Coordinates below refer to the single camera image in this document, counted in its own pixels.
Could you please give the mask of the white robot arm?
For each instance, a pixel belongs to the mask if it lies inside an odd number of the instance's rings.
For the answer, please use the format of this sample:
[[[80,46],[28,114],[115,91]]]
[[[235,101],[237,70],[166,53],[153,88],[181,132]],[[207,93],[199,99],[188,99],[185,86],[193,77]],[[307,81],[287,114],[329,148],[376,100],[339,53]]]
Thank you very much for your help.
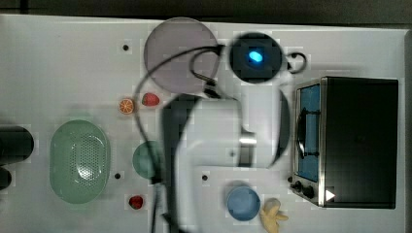
[[[260,32],[243,33],[222,48],[210,93],[179,94],[161,112],[165,158],[165,218],[170,233],[203,233],[199,167],[272,167],[287,143],[291,74],[280,45]]]

